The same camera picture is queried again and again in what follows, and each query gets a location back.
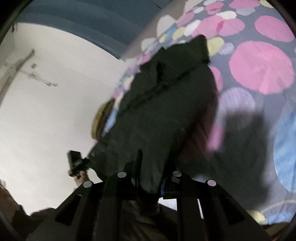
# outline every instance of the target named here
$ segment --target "human hand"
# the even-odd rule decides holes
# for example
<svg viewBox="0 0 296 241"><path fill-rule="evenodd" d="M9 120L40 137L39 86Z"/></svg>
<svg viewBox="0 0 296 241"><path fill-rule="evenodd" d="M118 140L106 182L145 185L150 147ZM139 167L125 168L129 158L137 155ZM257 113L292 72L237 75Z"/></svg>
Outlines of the human hand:
<svg viewBox="0 0 296 241"><path fill-rule="evenodd" d="M87 175L87 171L80 171L79 172L79 177L78 176L73 176L75 184L77 187L79 187L82 183L86 182L86 181L90 181L89 180L89 176Z"/></svg>
<svg viewBox="0 0 296 241"><path fill-rule="evenodd" d="M20 205L13 199L9 191L3 187L0 187L0 209L9 222L12 222L15 211L20 210Z"/></svg>

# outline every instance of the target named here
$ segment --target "bed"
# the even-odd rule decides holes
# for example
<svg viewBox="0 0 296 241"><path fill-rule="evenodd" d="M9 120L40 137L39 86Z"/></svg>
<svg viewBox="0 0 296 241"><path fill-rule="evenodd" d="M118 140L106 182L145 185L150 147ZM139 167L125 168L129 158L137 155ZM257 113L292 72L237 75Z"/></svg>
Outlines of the bed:
<svg viewBox="0 0 296 241"><path fill-rule="evenodd" d="M136 58L114 90L111 114L139 66L161 48L207 38L218 104L196 123L178 159L193 179L215 179L260 224L296 212L296 40L266 0L205 0Z"/></svg>

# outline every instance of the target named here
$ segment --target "silver screw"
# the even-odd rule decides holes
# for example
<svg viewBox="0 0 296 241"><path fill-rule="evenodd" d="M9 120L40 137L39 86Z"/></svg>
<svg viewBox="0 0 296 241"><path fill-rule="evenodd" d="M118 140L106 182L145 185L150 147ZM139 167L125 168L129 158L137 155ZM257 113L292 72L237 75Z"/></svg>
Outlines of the silver screw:
<svg viewBox="0 0 296 241"><path fill-rule="evenodd" d="M217 183L214 180L208 180L207 184L211 187L214 187Z"/></svg>
<svg viewBox="0 0 296 241"><path fill-rule="evenodd" d="M117 174L117 176L120 177L120 178L123 178L123 177L126 177L126 173L125 172L119 172Z"/></svg>
<svg viewBox="0 0 296 241"><path fill-rule="evenodd" d="M86 181L86 182L83 183L83 186L84 186L85 188L89 188L89 187L92 186L92 183L91 183L91 181Z"/></svg>
<svg viewBox="0 0 296 241"><path fill-rule="evenodd" d="M182 176L182 173L179 172L179 171L174 171L174 172L173 172L173 176L174 176L174 177L180 177L180 176Z"/></svg>

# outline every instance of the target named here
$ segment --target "dark blue surface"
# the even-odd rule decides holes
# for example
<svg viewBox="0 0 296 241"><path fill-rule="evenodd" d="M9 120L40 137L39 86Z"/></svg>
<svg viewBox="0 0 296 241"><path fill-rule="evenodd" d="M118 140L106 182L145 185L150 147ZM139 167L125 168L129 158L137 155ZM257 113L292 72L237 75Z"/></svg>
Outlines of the dark blue surface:
<svg viewBox="0 0 296 241"><path fill-rule="evenodd" d="M170 0L33 0L17 22L64 30L116 58Z"/></svg>

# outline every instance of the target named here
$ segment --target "patterned fabric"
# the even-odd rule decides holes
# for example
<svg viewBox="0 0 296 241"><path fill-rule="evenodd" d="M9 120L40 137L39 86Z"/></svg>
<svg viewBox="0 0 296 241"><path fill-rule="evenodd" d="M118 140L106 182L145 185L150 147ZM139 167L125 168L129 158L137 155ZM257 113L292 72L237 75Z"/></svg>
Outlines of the patterned fabric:
<svg viewBox="0 0 296 241"><path fill-rule="evenodd" d="M218 104L179 157L194 179L216 179L259 223L296 212L296 40L266 0L206 0L186 12L129 67L113 93L105 132L139 65L161 48L203 34Z"/></svg>

